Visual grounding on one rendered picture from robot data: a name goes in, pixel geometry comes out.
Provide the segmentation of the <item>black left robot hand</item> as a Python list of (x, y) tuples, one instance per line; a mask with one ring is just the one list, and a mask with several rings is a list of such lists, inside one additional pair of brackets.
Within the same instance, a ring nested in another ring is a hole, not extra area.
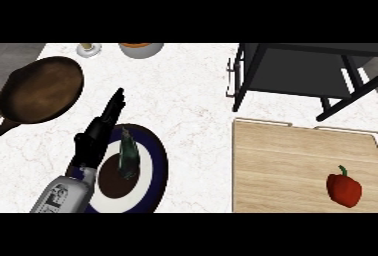
[(86, 131), (74, 137), (76, 154), (73, 165), (76, 167), (98, 168), (124, 106), (124, 89), (120, 88), (108, 101), (102, 115), (92, 120)]

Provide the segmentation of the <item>wooden tray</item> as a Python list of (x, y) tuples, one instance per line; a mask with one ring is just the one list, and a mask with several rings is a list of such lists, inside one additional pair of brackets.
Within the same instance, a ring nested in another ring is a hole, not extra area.
[[(335, 203), (327, 191), (328, 176), (341, 173), (362, 185), (352, 208)], [(232, 210), (378, 213), (378, 132), (237, 119)]]

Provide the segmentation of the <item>black tiered shelf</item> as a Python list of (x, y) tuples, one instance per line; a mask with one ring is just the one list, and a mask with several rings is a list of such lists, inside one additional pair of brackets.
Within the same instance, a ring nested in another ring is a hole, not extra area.
[(228, 72), (235, 73), (232, 111), (248, 91), (316, 97), (322, 122), (372, 90), (378, 76), (364, 82), (359, 58), (378, 58), (378, 43), (241, 43)]

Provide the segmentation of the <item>red bell pepper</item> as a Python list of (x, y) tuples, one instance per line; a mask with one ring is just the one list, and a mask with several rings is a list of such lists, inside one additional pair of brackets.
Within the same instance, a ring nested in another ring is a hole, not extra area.
[(330, 174), (327, 178), (327, 191), (331, 200), (347, 208), (353, 208), (362, 198), (362, 185), (349, 176), (343, 165), (338, 166), (341, 173)]

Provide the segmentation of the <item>dark green vegetable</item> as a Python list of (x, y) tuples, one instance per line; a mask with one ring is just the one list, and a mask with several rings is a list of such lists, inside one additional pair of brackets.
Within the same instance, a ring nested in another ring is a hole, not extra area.
[(141, 155), (130, 131), (121, 129), (118, 172), (124, 179), (130, 180), (141, 170)]

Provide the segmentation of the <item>blue and white plate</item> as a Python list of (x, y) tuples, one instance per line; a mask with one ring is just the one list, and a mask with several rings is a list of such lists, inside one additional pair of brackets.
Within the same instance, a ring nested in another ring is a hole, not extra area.
[[(141, 156), (139, 171), (129, 179), (118, 172), (123, 130), (132, 135)], [(86, 213), (152, 213), (163, 199), (167, 180), (169, 159), (160, 138), (141, 125), (117, 125), (99, 165), (95, 194)]]

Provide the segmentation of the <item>brown frying pan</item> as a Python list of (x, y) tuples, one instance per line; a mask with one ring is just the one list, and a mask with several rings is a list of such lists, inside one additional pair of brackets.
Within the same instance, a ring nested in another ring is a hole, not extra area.
[(21, 124), (58, 118), (76, 104), (83, 87), (82, 66), (68, 57), (43, 58), (17, 69), (0, 90), (0, 136)]

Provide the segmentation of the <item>white bowl with orange content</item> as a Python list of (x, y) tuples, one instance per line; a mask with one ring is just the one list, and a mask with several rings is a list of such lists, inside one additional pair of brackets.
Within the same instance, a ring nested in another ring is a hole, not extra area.
[(133, 59), (152, 57), (163, 49), (163, 43), (120, 43), (120, 49)]

